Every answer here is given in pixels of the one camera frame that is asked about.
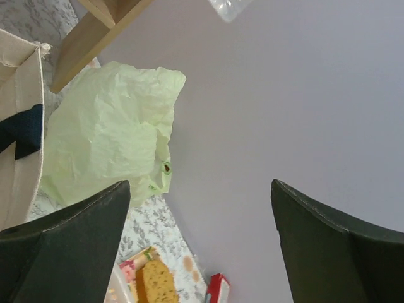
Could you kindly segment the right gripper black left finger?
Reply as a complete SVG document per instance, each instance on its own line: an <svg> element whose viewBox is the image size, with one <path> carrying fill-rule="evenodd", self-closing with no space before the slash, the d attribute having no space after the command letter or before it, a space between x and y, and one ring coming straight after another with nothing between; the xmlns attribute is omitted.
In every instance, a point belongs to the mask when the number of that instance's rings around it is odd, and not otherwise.
<svg viewBox="0 0 404 303"><path fill-rule="evenodd" d="M1 302L103 302L130 199L119 181L1 231Z"/></svg>

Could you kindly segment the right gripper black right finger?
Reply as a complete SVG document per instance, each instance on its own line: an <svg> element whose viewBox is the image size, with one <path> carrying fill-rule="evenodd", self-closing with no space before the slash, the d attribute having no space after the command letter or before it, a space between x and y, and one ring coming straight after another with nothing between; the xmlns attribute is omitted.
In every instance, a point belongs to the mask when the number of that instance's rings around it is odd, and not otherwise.
<svg viewBox="0 0 404 303"><path fill-rule="evenodd" d="M403 233L273 180L271 206L294 302L403 302Z"/></svg>

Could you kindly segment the beige canvas tote bag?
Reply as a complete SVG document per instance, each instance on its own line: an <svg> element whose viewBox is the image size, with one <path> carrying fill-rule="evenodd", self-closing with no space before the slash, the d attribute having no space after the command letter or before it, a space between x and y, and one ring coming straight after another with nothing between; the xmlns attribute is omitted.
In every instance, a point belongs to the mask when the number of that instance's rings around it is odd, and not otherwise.
<svg viewBox="0 0 404 303"><path fill-rule="evenodd" d="M1 229L23 223L43 165L44 79L49 44L1 30Z"/></svg>

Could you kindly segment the slice of brown bread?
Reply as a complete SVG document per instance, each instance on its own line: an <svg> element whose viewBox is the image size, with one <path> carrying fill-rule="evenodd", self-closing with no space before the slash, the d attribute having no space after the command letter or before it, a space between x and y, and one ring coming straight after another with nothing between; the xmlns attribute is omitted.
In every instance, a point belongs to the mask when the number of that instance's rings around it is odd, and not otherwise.
<svg viewBox="0 0 404 303"><path fill-rule="evenodd" d="M136 272L139 303L178 303L179 296L168 267L160 260L147 262Z"/></svg>

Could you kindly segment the light green plastic bag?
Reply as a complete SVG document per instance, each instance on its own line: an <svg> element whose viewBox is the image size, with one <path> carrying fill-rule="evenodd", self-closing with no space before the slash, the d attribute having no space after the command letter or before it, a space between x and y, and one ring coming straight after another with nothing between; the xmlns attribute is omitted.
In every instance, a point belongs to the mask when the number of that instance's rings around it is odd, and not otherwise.
<svg viewBox="0 0 404 303"><path fill-rule="evenodd" d="M170 189L174 105L186 82L178 70L110 62L75 79L50 115L41 188L69 206L128 181L139 206Z"/></svg>

